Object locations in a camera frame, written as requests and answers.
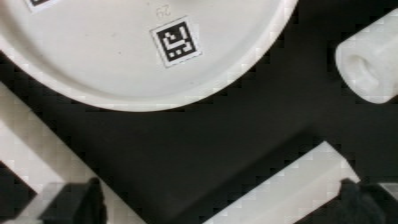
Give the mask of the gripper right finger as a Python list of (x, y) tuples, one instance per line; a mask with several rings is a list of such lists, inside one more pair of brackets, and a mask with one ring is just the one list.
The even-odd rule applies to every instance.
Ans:
[(398, 183), (342, 181), (333, 224), (398, 224)]

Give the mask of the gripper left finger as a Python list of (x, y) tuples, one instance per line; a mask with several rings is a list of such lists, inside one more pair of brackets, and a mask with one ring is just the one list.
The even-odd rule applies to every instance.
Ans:
[(100, 179), (51, 183), (17, 218), (17, 224), (107, 224)]

